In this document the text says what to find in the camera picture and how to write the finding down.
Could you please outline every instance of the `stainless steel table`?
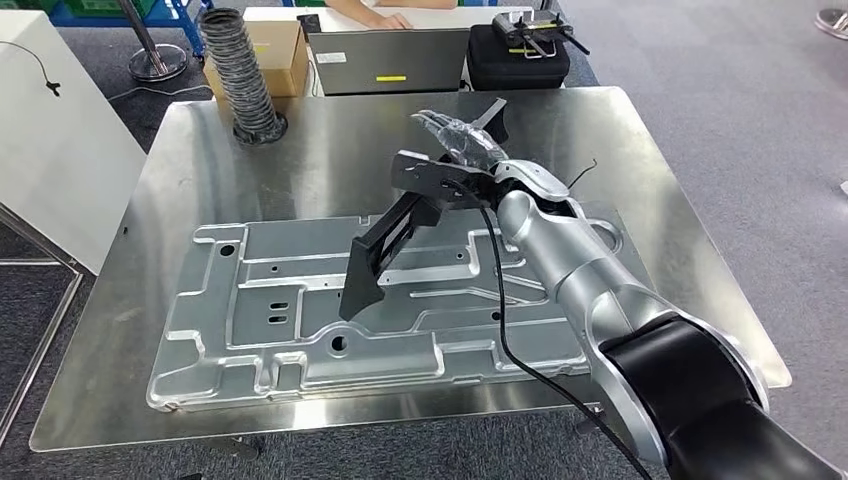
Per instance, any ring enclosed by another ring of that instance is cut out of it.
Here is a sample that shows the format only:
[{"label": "stainless steel table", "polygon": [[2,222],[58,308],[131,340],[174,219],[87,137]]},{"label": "stainless steel table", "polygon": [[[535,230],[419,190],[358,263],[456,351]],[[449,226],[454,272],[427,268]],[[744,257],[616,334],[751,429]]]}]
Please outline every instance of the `stainless steel table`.
[{"label": "stainless steel table", "polygon": [[[630,100],[618,88],[509,92],[507,151],[612,203],[659,292],[735,335],[769,386],[790,375]],[[407,116],[473,119],[496,97],[306,98],[283,105],[282,141],[245,148],[213,102],[171,105],[30,441],[36,451],[561,406],[536,381],[363,392],[263,407],[161,413],[145,389],[191,233],[203,224],[365,215],[397,197],[389,164],[436,141]],[[562,381],[591,397],[585,376]]]}]

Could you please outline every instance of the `laptop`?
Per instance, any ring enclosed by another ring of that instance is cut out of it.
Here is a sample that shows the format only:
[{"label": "laptop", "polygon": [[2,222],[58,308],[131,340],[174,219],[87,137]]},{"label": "laptop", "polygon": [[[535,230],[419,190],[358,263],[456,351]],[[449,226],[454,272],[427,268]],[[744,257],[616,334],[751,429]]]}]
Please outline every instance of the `laptop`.
[{"label": "laptop", "polygon": [[324,95],[456,91],[467,29],[313,33]]}]

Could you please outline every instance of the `plastic bag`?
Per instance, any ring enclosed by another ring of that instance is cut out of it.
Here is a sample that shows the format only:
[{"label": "plastic bag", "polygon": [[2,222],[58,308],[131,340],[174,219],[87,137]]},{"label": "plastic bag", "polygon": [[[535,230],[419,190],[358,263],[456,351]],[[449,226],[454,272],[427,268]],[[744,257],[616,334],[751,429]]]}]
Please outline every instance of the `plastic bag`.
[{"label": "plastic bag", "polygon": [[448,151],[459,165],[489,170],[501,160],[509,160],[504,149],[482,128],[432,110],[412,115]]}]

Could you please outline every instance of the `white desk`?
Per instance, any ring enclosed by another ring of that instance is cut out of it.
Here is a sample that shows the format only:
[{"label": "white desk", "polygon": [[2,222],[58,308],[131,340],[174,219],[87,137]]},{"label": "white desk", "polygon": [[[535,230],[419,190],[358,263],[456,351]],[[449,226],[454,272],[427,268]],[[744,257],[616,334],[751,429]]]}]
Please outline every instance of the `white desk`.
[{"label": "white desk", "polygon": [[[453,10],[431,10],[426,8],[387,8],[375,7],[380,15],[402,14],[416,30],[432,30],[440,28],[471,28],[472,25],[489,24],[495,15],[504,12],[522,12],[532,10],[531,7],[458,7]],[[332,8],[323,7],[248,7],[244,11],[245,21],[259,20],[297,20],[299,15],[316,14],[321,21],[322,32],[352,32],[367,30]],[[307,97],[323,97],[324,89],[321,80],[315,75],[315,61],[312,49],[308,48],[309,61],[312,62],[306,78],[303,95]],[[468,81],[468,68],[463,66],[462,79]]]}]

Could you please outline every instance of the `stand base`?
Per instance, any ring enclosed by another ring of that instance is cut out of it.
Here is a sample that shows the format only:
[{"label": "stand base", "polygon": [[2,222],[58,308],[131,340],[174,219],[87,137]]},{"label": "stand base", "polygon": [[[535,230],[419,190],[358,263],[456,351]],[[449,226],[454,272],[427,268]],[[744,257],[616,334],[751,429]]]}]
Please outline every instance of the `stand base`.
[{"label": "stand base", "polygon": [[183,73],[186,67],[185,50],[169,44],[157,44],[156,51],[165,65],[165,71],[159,72],[143,48],[130,58],[130,75],[139,82],[161,82]]},{"label": "stand base", "polygon": [[825,8],[816,16],[819,30],[842,40],[848,40],[848,12],[838,8]]}]

